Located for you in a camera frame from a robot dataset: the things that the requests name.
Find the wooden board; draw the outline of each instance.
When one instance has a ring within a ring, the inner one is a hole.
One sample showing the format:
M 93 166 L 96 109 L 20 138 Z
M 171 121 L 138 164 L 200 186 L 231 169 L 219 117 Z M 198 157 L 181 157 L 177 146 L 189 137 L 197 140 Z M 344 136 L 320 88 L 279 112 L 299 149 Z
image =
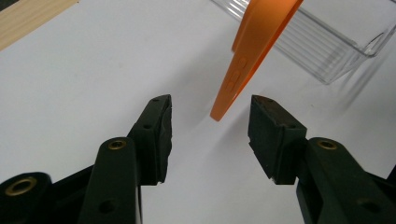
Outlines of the wooden board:
M 3 9 L 0 11 L 0 50 L 29 34 L 77 1 L 20 0 Z

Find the orange object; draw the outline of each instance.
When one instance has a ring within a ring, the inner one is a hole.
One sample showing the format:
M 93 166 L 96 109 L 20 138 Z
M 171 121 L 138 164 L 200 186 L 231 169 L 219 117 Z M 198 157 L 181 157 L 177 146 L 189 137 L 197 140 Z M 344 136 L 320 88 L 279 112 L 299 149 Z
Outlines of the orange object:
M 210 116 L 219 121 L 253 77 L 303 0 L 251 0 L 233 42 L 233 60 Z

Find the orange plastic tool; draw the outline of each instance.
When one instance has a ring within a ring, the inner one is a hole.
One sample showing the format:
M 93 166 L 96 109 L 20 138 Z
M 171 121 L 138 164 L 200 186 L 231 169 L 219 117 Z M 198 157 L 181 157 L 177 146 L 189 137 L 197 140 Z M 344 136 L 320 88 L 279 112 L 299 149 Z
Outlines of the orange plastic tool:
M 251 0 L 233 42 L 233 60 L 210 116 L 219 121 L 248 84 L 303 0 Z

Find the tabletop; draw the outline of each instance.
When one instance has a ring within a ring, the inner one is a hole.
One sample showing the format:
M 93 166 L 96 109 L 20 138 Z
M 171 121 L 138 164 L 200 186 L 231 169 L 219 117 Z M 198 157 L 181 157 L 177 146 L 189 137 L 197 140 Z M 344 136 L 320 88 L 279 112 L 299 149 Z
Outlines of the tabletop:
M 146 224 L 304 222 L 296 187 L 269 180 L 248 145 L 252 94 L 386 177 L 396 163 L 395 38 L 331 85 L 272 49 L 216 122 L 238 26 L 208 0 L 83 0 L 0 51 L 0 180 L 44 172 L 56 182 L 92 165 L 163 94 L 173 99 L 173 149 L 166 181 L 142 187 Z

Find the orange handle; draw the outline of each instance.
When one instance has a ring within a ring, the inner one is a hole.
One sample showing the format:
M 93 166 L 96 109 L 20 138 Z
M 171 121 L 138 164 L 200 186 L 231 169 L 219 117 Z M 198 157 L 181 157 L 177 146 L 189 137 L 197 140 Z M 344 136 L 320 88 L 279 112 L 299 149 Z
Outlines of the orange handle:
M 303 0 L 251 0 L 233 42 L 234 56 L 210 116 L 219 121 L 253 77 Z

